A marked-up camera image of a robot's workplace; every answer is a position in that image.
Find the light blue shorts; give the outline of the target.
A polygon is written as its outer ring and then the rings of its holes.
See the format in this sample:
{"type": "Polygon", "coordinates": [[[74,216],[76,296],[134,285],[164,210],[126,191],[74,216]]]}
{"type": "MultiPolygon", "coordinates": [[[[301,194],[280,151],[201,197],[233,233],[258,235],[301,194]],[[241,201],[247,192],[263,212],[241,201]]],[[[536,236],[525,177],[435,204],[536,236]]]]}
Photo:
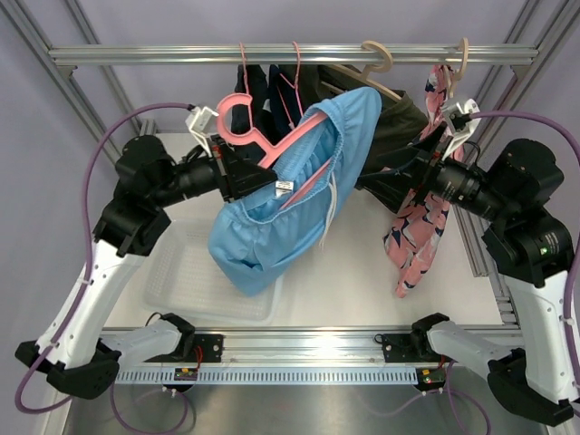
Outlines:
{"type": "Polygon", "coordinates": [[[300,255],[326,237],[362,172],[382,99],[373,88],[354,89],[310,106],[298,125],[315,110],[328,118],[269,167],[278,181],[227,203],[214,220],[208,251],[245,295],[267,289],[300,255]],[[281,208],[328,159],[332,173],[325,172],[303,198],[281,208]]]}

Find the wooden hanger with olive shorts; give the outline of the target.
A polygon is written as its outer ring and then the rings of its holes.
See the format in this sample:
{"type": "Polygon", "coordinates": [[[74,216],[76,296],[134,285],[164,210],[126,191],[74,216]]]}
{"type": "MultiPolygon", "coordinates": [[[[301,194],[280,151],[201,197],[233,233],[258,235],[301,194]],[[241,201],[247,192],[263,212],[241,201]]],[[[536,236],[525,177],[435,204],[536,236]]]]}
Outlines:
{"type": "Polygon", "coordinates": [[[339,54],[327,54],[321,56],[321,58],[324,60],[324,64],[332,70],[353,79],[358,84],[375,89],[381,95],[388,97],[394,102],[400,101],[401,96],[398,93],[370,77],[371,73],[387,73],[392,68],[394,60],[390,50],[383,44],[370,40],[362,42],[359,46],[355,46],[355,48],[357,53],[370,53],[374,55],[371,61],[365,63],[361,71],[355,71],[345,64],[338,63],[346,59],[347,50],[345,49],[345,44],[341,44],[341,49],[338,51],[339,54]]]}

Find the navy drawstring shorts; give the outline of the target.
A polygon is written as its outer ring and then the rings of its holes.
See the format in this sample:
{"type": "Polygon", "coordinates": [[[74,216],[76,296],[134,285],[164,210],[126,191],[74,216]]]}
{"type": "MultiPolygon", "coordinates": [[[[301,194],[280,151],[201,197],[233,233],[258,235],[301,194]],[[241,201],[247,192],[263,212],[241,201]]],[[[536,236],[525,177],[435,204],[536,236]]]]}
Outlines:
{"type": "Polygon", "coordinates": [[[317,86],[319,74],[316,66],[300,68],[298,91],[295,90],[294,64],[271,64],[268,71],[268,98],[275,126],[282,136],[288,134],[302,119],[303,113],[319,102],[317,86]]]}

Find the olive green shorts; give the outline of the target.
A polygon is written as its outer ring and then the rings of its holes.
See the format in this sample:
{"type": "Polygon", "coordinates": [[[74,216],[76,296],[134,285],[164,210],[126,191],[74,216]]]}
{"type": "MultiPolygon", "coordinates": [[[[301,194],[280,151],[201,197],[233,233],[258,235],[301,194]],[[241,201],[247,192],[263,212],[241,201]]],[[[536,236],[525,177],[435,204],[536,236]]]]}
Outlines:
{"type": "MultiPolygon", "coordinates": [[[[361,84],[332,70],[327,65],[314,66],[317,67],[319,74],[318,102],[336,96],[334,89],[346,92],[362,87],[361,84]]],[[[393,101],[382,96],[382,112],[377,121],[366,160],[371,156],[388,154],[406,147],[428,124],[425,114],[406,92],[397,90],[396,93],[401,96],[400,101],[393,101]]]]}

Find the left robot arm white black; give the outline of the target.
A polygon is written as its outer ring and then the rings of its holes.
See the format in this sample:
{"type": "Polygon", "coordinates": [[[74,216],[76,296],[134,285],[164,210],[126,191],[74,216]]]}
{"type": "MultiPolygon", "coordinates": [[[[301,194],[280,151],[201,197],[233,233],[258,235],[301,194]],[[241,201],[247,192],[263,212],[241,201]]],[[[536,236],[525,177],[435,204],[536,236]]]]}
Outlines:
{"type": "Polygon", "coordinates": [[[271,169],[239,158],[218,135],[209,150],[196,146],[180,161],[159,138],[136,137],[124,146],[115,171],[119,180],[89,235],[77,289],[45,335],[15,351],[58,392],[85,400],[106,392],[124,368],[202,354],[195,327],[176,314],[116,337],[101,336],[122,290],[169,228],[165,209],[214,190],[225,201],[243,198],[277,180],[271,169]]]}

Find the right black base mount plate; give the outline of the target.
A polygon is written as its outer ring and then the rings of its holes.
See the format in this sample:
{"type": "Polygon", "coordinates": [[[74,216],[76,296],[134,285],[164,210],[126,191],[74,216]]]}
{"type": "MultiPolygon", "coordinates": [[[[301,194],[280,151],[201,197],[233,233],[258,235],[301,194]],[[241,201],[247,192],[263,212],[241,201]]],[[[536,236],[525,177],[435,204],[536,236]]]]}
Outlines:
{"type": "Polygon", "coordinates": [[[424,333],[377,333],[373,341],[381,346],[386,363],[446,363],[449,360],[431,348],[424,333]]]}

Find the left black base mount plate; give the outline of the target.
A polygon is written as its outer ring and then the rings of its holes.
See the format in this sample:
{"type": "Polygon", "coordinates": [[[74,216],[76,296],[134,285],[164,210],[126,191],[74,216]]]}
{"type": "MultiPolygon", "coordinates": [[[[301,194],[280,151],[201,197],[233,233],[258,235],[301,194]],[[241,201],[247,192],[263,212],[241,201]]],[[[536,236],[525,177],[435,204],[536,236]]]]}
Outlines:
{"type": "Polygon", "coordinates": [[[157,355],[146,363],[220,363],[222,361],[224,336],[218,333],[189,334],[179,341],[177,348],[169,353],[157,355]]]}

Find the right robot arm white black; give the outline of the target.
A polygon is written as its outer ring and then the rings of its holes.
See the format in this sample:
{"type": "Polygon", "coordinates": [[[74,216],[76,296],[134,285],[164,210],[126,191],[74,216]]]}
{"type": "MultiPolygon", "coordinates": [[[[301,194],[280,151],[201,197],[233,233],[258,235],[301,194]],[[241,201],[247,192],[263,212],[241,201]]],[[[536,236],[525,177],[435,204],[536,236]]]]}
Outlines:
{"type": "Polygon", "coordinates": [[[512,140],[489,169],[454,159],[428,162],[424,152],[399,169],[359,177],[359,189],[376,198],[413,187],[487,220],[483,243],[504,277],[524,344],[498,345],[431,314],[412,326],[399,345],[379,334],[385,355],[422,362],[454,361],[484,379],[507,411],[546,426],[572,419],[579,401],[567,337],[576,335],[566,289],[574,248],[564,224],[546,210],[563,172],[544,144],[512,140]]]}

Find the thick pink plastic hanger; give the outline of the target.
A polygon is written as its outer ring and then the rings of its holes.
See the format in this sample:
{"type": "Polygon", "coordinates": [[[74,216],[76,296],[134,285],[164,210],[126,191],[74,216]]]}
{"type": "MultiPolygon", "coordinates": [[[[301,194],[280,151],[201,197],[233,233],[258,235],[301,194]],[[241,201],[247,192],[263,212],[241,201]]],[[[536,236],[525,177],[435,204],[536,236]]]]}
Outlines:
{"type": "MultiPolygon", "coordinates": [[[[243,134],[233,133],[226,125],[225,117],[227,113],[234,108],[234,106],[246,107],[248,97],[244,93],[232,93],[222,99],[217,105],[217,133],[228,143],[234,146],[246,146],[251,142],[255,142],[264,152],[265,156],[260,160],[258,165],[262,168],[269,168],[286,150],[290,149],[299,139],[314,129],[314,127],[321,124],[328,117],[322,112],[315,110],[314,115],[307,117],[297,127],[295,127],[288,135],[286,135],[277,145],[273,145],[269,139],[262,134],[257,128],[253,128],[250,132],[243,134]]],[[[314,188],[316,182],[322,178],[325,172],[330,172],[331,160],[328,159],[304,184],[293,192],[281,208],[287,208],[295,202],[303,198],[306,193],[314,188]]]]}

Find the wooden hanger with pink shorts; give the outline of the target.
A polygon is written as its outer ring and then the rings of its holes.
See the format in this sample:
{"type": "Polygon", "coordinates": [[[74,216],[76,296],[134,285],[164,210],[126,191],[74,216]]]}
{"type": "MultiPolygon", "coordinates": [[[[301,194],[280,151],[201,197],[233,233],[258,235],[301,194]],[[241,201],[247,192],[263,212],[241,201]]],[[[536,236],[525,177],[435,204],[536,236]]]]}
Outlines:
{"type": "Polygon", "coordinates": [[[467,70],[469,61],[469,39],[467,37],[462,37],[459,41],[458,51],[460,53],[459,68],[454,70],[449,65],[443,66],[443,77],[449,99],[454,97],[458,83],[462,80],[467,70]]]}

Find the thin pink wire hanger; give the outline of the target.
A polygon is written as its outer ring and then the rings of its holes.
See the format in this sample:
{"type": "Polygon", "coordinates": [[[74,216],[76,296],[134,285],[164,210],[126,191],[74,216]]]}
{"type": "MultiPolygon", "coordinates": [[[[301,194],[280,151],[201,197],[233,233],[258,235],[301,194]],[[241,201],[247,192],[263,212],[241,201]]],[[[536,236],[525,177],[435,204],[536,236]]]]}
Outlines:
{"type": "Polygon", "coordinates": [[[249,87],[249,77],[247,71],[247,55],[246,49],[242,42],[238,43],[240,54],[241,54],[241,61],[242,61],[242,70],[243,70],[243,83],[245,87],[244,94],[248,97],[247,104],[246,104],[246,114],[247,114],[247,130],[246,132],[250,132],[254,128],[254,121],[253,121],[253,113],[252,113],[252,96],[250,93],[249,87]]]}
{"type": "Polygon", "coordinates": [[[304,116],[304,109],[300,99],[300,92],[299,92],[299,77],[300,77],[300,68],[301,68],[301,52],[297,41],[292,41],[292,45],[295,49],[296,54],[296,64],[295,64],[295,77],[293,83],[290,85],[292,89],[295,91],[295,99],[297,108],[300,114],[300,119],[304,116]]]}

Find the white plastic basket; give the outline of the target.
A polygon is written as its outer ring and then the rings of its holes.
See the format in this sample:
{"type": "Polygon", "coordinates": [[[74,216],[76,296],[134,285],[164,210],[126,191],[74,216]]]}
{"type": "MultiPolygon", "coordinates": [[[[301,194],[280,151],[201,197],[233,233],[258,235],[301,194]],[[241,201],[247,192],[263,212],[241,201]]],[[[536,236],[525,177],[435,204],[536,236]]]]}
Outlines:
{"type": "Polygon", "coordinates": [[[208,252],[212,221],[173,221],[153,248],[142,292],[154,311],[243,325],[272,321],[283,293],[282,276],[263,292],[248,296],[226,277],[208,252]]]}

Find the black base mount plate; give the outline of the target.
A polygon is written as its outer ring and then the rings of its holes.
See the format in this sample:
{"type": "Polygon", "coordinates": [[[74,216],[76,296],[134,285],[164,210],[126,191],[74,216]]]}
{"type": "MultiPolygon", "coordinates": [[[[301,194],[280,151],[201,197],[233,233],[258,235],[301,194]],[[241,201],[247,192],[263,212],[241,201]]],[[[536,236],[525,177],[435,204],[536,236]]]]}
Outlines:
{"type": "Polygon", "coordinates": [[[220,363],[222,361],[224,336],[218,333],[189,334],[179,341],[177,348],[169,353],[157,355],[146,363],[220,363]]]}
{"type": "Polygon", "coordinates": [[[373,341],[381,346],[386,363],[446,363],[449,360],[431,348],[424,333],[377,333],[373,341]]]}

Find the aluminium hanging rail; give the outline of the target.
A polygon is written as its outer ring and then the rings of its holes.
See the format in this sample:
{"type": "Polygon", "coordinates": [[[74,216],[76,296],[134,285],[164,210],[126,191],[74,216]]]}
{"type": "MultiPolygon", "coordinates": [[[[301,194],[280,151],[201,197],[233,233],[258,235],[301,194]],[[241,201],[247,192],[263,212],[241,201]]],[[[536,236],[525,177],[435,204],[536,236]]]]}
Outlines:
{"type": "MultiPolygon", "coordinates": [[[[357,53],[359,43],[303,43],[299,44],[301,62],[324,64],[321,56],[339,54],[341,44],[347,50],[346,59],[339,64],[365,64],[374,58],[370,53],[357,53]]],[[[459,65],[458,43],[388,45],[394,65],[438,64],[459,65]]],[[[296,63],[291,43],[246,43],[248,63],[296,63]]],[[[238,44],[202,45],[105,45],[86,44],[55,46],[48,50],[50,58],[59,66],[128,66],[162,64],[237,64],[242,63],[238,44]]],[[[470,45],[469,61],[488,65],[530,65],[539,51],[533,46],[515,43],[470,45]]]]}

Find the pink patterned shorts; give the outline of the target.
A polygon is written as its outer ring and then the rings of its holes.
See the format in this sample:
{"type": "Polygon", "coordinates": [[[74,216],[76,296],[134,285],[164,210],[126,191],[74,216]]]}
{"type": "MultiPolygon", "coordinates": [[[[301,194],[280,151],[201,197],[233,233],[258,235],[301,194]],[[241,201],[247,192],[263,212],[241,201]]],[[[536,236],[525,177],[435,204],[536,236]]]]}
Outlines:
{"type": "MultiPolygon", "coordinates": [[[[413,144],[424,140],[443,123],[441,108],[454,93],[452,84],[460,73],[449,65],[431,68],[425,86],[428,124],[413,144]]],[[[383,238],[386,256],[398,268],[399,277],[394,293],[405,297],[429,271],[443,237],[450,212],[450,203],[429,195],[422,205],[402,208],[394,219],[390,232],[383,238]]]]}

